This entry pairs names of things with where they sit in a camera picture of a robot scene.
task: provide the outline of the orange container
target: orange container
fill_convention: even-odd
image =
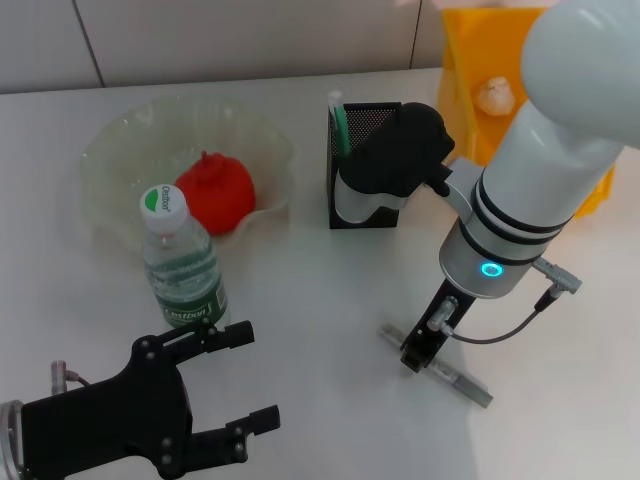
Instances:
[[[520,79],[522,46],[544,8],[457,8],[443,12],[447,45],[438,93],[438,110],[456,142],[452,157],[488,165],[516,113],[527,100]],[[491,117],[475,108],[473,96],[487,80],[505,77],[516,107],[511,115]],[[613,169],[600,181],[576,216],[593,213],[609,196]]]

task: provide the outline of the white tile wall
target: white tile wall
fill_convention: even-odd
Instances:
[[[419,0],[79,0],[105,84],[409,68]]]
[[[71,0],[0,1],[0,93],[99,86]]]
[[[413,54],[413,68],[436,67],[442,64],[444,51],[443,8],[463,7],[548,7],[559,0],[422,0],[420,21]]]

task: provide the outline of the white tabletop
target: white tabletop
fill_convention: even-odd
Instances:
[[[419,189],[392,230],[330,231],[326,92],[435,105],[438,70],[0,96],[0,399],[49,392],[49,362],[109,378],[139,336],[161,332],[142,271],[106,259],[83,230],[78,159],[111,119],[154,97],[219,92],[265,111],[295,144],[289,213],[221,251],[233,316],[256,342],[181,366],[195,430],[277,403],[282,428],[249,461],[190,479],[552,480],[640,475],[640,155],[627,150],[611,199],[571,222],[546,257],[584,280],[515,338],[448,341],[442,356],[495,395],[483,410],[413,375],[376,337],[412,326],[443,280],[438,249],[455,215]],[[547,284],[478,301],[460,332],[519,324]],[[131,458],[79,475],[155,479]]]

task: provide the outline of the black mesh pen holder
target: black mesh pen holder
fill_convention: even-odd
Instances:
[[[349,142],[354,149],[360,142],[366,139],[371,132],[378,128],[390,116],[395,116],[402,106],[400,102],[388,103],[346,103],[344,111],[347,115],[349,127]],[[329,228],[393,228],[398,224],[398,210],[380,207],[376,212],[362,223],[349,223],[344,221],[336,212],[334,189],[336,176],[340,168],[340,156],[336,147],[336,139],[331,128],[331,115],[329,115],[329,135],[327,137],[327,199],[329,205]]]

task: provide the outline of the water bottle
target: water bottle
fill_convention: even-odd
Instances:
[[[206,317],[224,328],[229,313],[216,249],[183,193],[157,185],[142,195],[140,210],[145,272],[165,320],[177,328]]]

